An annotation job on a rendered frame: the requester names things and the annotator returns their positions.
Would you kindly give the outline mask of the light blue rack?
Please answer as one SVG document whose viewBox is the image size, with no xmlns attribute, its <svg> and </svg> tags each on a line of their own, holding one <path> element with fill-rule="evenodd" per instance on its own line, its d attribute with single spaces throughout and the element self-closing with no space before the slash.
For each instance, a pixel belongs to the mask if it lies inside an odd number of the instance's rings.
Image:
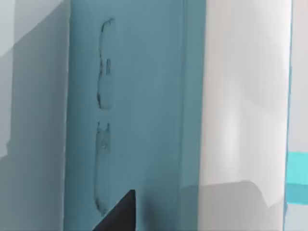
<svg viewBox="0 0 308 231">
<path fill-rule="evenodd" d="M 308 152 L 289 152 L 286 172 L 287 203 L 308 205 Z"/>
</svg>

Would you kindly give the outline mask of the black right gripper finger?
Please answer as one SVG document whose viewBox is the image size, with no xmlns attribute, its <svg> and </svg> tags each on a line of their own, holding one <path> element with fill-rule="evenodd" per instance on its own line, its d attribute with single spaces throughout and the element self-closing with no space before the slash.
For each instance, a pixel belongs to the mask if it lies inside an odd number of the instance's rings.
<svg viewBox="0 0 308 231">
<path fill-rule="evenodd" d="M 136 231 L 136 191 L 129 190 L 92 231 Z"/>
</svg>

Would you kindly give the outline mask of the blue book with white pages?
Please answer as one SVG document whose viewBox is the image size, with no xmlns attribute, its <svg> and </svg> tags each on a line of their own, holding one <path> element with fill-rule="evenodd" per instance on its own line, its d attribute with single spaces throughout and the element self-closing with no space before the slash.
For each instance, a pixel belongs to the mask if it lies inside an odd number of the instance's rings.
<svg viewBox="0 0 308 231">
<path fill-rule="evenodd" d="M 284 231 L 292 0 L 71 0 L 64 231 Z"/>
</svg>

